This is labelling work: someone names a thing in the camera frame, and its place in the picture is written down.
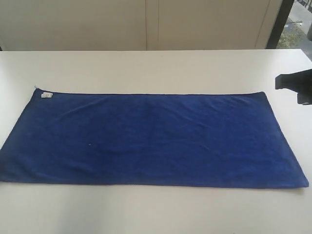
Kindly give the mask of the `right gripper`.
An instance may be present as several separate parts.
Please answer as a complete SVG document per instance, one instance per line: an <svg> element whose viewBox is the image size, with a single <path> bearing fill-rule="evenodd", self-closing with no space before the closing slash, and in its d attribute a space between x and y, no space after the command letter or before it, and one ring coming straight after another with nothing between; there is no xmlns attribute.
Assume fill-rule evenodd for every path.
<svg viewBox="0 0 312 234"><path fill-rule="evenodd" d="M275 78L275 89L300 90L297 94L299 105L312 105L312 70L297 74L280 74Z"/></svg>

